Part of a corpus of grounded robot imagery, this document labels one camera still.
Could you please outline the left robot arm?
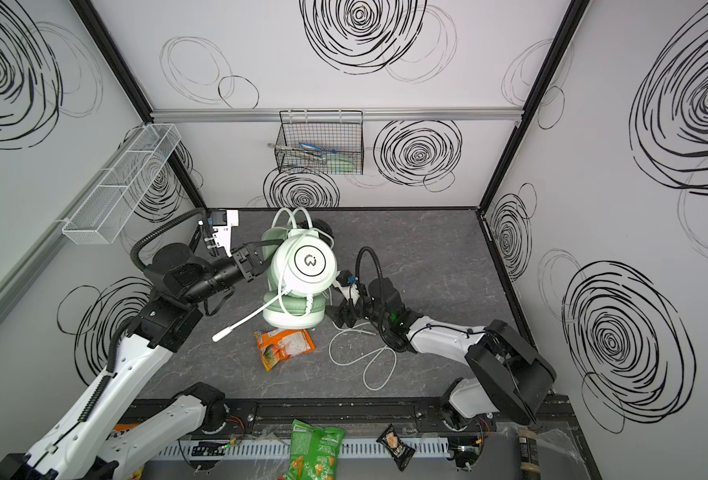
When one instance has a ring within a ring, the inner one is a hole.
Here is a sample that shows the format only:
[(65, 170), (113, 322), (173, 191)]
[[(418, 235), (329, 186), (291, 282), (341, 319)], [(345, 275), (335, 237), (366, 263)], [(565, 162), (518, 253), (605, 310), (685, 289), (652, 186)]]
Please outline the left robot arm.
[[(186, 243), (168, 244), (151, 263), (143, 261), (140, 253), (149, 243), (192, 218), (214, 261)], [(112, 434), (141, 389), (203, 319), (201, 305), (218, 294), (230, 297), (239, 282), (267, 272), (287, 238), (286, 227), (274, 225), (261, 240), (228, 251), (219, 243), (220, 228), (198, 208), (137, 241), (130, 257), (152, 283), (148, 302), (111, 334), (105, 367), (61, 420), (27, 452), (0, 462), (0, 479), (128, 479), (171, 442), (202, 427), (219, 432), (225, 426), (224, 393), (199, 382), (128, 433)]]

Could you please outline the mint green headphones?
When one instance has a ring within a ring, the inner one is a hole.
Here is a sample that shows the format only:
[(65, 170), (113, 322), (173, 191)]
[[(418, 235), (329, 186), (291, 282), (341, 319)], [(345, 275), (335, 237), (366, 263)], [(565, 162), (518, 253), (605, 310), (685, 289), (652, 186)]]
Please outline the mint green headphones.
[(313, 219), (303, 207), (278, 210), (271, 228), (263, 235), (263, 240), (284, 240), (274, 255), (265, 255), (268, 293), (261, 306), (214, 334), (214, 342), (224, 340), (257, 316), (274, 329), (309, 330), (323, 322), (332, 284), (340, 270), (335, 241), (330, 247), (315, 229), (306, 228), (306, 222)]

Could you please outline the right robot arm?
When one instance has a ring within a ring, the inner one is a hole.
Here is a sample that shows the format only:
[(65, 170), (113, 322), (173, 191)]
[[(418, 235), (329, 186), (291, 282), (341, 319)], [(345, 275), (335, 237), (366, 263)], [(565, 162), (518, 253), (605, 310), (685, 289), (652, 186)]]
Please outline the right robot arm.
[(557, 374), (509, 323), (462, 326), (408, 308), (369, 246), (358, 252), (355, 270), (339, 272), (333, 286), (344, 297), (332, 314), (337, 327), (366, 322), (395, 355), (430, 354), (470, 368), (473, 376), (454, 380), (441, 397), (439, 412), (449, 429), (461, 431), (495, 414), (525, 426), (537, 422)]

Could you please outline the black gaming headphones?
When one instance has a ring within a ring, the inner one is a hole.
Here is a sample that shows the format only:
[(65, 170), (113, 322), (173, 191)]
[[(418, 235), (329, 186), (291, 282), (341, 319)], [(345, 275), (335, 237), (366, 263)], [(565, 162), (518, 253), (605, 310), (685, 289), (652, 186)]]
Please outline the black gaming headphones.
[(334, 246), (334, 233), (330, 224), (322, 219), (313, 219), (311, 223), (306, 222), (306, 228), (315, 229), (321, 240), (328, 246)]

